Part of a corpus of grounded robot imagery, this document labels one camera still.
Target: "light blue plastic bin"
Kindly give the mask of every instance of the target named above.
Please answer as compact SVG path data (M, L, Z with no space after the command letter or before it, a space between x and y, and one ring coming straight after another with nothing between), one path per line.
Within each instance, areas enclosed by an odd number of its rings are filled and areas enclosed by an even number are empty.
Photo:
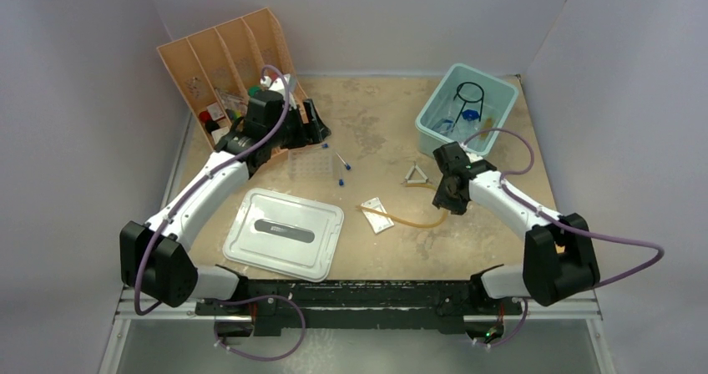
M416 118L416 128L420 131L418 149L422 153L432 157L432 151L443 144L463 141L476 132L475 129L472 129L472 124L463 122L462 118L458 121L458 126L456 127L458 130L454 130L449 134L450 137L443 136L432 130L442 119L448 119L451 115L454 118L457 115L459 107L454 107L453 98L457 92L458 85L462 82L474 82L484 89L482 121L475 123L478 129L481 129L487 118L492 118L492 126L494 128L503 127L518 97L518 90L513 85L465 64L454 64L448 73L445 74L445 77L442 78L435 92L430 96L425 107ZM479 103L467 104L465 109L479 111ZM468 150L485 156L489 154L498 135L499 132L492 132L486 139L478 136L469 142L467 145Z

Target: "table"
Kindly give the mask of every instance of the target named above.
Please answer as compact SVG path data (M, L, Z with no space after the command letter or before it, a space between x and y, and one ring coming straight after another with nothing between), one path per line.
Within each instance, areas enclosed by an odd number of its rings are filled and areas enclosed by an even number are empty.
M519 88L517 78L507 79ZM251 278L283 275L227 260L223 244L245 192L264 188L337 205L345 213L328 279L461 280L498 264L522 260L523 244L497 217L470 204L464 216L451 215L437 228L419 230L396 224L374 235L354 205L379 197L388 212L417 222L441 214L432 205L433 192L401 185L416 161L434 184L441 178L435 161L417 150L414 122L437 87L439 78L303 78L323 122L332 130L327 143L352 166L345 186L292 180L286 153L264 165L216 211L197 237L190 256L195 264L224 265ZM505 128L519 132L539 155L534 127L520 93ZM204 166L211 150L200 131L193 130L183 161L181 190ZM528 151L515 138L500 134L488 160L500 169L524 167ZM511 179L527 195L554 208L543 161L526 175Z

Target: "wooden tabletop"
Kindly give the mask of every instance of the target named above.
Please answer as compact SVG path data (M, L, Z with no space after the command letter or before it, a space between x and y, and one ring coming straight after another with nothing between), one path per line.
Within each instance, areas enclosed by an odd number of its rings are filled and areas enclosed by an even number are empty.
M440 78L302 78L322 121L331 128L327 139L352 166L344 173L345 186L293 180L283 154L259 169L247 186L236 191L216 211L197 237L190 256L195 264L224 265L252 278L283 275L227 260L222 247L246 191L264 188L337 205L344 225L330 274L332 280L463 280L492 265L519 263L523 243L492 213L470 203L465 215L450 215L442 225L419 230L405 225L374 235L363 213L354 206L373 197L386 210L416 222L433 222L441 211L432 205L434 192L401 185L413 161L434 184L441 178L435 161L417 150L415 118ZM508 81L519 88L516 78ZM505 128L519 132L539 153L538 143L520 93ZM211 150L194 130L183 158L180 189L204 166ZM523 168L528 151L515 138L500 134L487 156L499 169ZM511 181L539 203L554 208L543 161Z

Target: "yellow tubing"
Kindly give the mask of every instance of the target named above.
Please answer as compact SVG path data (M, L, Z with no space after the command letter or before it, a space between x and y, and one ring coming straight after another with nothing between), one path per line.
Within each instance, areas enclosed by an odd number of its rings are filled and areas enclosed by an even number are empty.
M435 190L435 186L433 186L433 185L431 185L431 184L406 184L406 187L407 187L407 188L428 188L428 189ZM396 221L396 222L399 223L399 224L404 224L404 225L412 226L413 228L422 228L422 229L435 228L436 226L438 226L438 225L442 224L443 222L445 222L445 219L448 217L448 211L447 211L447 210L443 210L443 211L442 211L442 215L440 216L440 219L439 219L439 220L437 220L437 221L435 221L435 222L433 222L433 223L431 223L431 224L418 224L418 223L416 223L416 222L411 222L411 221L408 221L408 220L404 220L403 218L398 218L398 217L396 217L395 215L390 215L390 214L388 214L388 213L383 213L383 212L378 211L378 210L372 210L372 209L369 209L369 208L364 207L364 206L361 206L361 205L356 205L355 207L356 207L357 209L359 209L359 210L366 211L367 213L373 213L373 214L381 215L381 216L383 216L383 217L390 218L391 220L394 220L394 221Z

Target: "red object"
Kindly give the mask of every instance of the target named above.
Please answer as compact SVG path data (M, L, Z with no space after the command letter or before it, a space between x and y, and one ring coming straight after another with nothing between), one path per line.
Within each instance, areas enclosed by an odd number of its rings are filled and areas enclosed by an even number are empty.
M209 111L202 111L199 114L199 118L201 122L206 122L211 119L211 115L209 114Z

